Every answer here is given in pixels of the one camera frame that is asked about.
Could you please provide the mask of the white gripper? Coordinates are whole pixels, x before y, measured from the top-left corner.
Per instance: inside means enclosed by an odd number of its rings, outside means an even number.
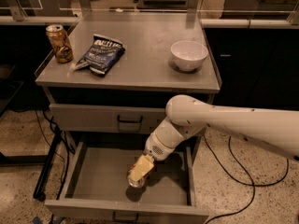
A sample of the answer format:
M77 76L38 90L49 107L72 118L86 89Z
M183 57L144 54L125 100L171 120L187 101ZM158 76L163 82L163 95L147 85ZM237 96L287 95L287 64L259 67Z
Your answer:
M130 181L138 182L144 178L154 167L154 160L164 161L172 152L173 148L165 146L157 137L152 133L145 145L144 154L142 154L133 167L129 170L128 178Z

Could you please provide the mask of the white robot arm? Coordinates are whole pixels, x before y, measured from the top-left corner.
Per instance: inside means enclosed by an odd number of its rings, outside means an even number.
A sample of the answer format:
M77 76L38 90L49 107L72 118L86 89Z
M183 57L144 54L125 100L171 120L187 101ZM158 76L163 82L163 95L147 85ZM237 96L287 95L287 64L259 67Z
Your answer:
M145 149L127 174L128 183L144 185L157 161L205 128L227 133L289 160L299 158L299 112L209 105L188 95L172 97L165 118L150 134Z

